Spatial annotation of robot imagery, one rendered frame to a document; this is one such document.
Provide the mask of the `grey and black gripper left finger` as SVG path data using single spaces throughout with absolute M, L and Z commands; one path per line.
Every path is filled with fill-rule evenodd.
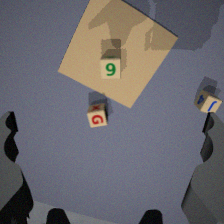
M 19 153 L 16 132 L 14 111 L 8 111 L 0 118 L 0 224 L 28 224 L 34 205 L 22 170 L 15 163 Z

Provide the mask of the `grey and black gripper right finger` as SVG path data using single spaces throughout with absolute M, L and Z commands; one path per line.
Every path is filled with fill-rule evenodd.
M 203 163 L 194 169 L 181 208 L 189 224 L 224 224 L 224 123 L 208 112 L 202 132 Z

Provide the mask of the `tan flat mat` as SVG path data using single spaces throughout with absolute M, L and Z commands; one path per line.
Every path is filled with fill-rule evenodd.
M 131 108 L 177 39 L 121 0 L 90 0 L 58 72 Z M 101 80 L 101 56 L 112 55 L 121 79 Z

